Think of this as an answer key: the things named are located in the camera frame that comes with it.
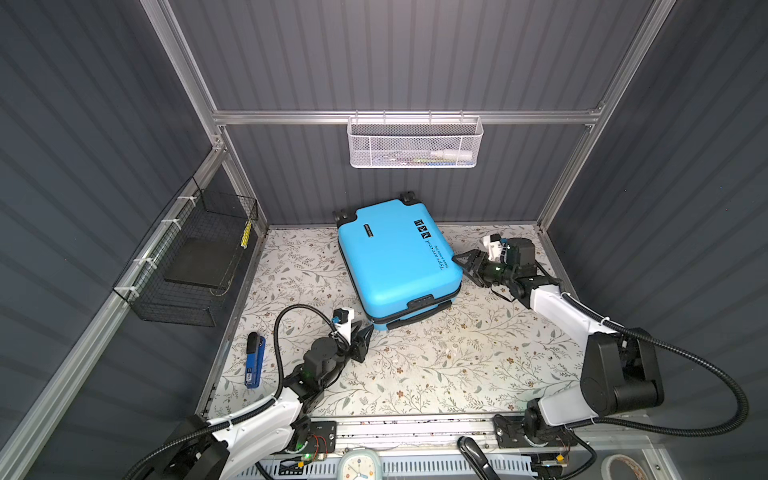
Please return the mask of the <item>blue hardshell suitcase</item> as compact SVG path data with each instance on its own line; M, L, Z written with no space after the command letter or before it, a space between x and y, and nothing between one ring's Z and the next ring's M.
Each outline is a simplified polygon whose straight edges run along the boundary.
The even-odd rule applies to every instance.
M463 272L414 192L333 216L342 259L375 329L395 330L451 308Z

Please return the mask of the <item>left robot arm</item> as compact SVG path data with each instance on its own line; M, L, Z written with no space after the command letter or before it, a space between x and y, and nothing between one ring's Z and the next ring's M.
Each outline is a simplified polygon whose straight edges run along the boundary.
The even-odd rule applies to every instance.
M349 346L341 345L342 334L316 340L275 394L220 419L187 418L125 477L228 479L272 454L304 453L314 442L309 413L348 362L361 363L367 354L373 326L361 321L349 326Z

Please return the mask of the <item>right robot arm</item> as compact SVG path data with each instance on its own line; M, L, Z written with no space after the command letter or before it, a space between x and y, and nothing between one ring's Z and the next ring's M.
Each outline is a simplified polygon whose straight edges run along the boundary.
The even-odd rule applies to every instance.
M509 300L544 316L583 349L579 384L528 403L522 430L541 446L567 424L661 405L664 400L653 344L622 334L565 292L562 281L536 260L525 238L484 239L484 250L453 256L464 275L480 287L504 286Z

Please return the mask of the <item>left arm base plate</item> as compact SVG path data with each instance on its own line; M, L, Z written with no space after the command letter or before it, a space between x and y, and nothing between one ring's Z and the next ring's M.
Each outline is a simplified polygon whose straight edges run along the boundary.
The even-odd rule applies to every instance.
M290 454L330 454L335 451L336 421L316 421L303 417L291 424L293 434L284 449Z

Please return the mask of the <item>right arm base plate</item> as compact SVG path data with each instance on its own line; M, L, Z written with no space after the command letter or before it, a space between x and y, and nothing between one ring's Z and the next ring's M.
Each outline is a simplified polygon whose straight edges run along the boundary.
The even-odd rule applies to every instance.
M539 424L536 419L527 419L524 414L496 414L492 417L492 424L500 448L570 448L577 444L568 430Z

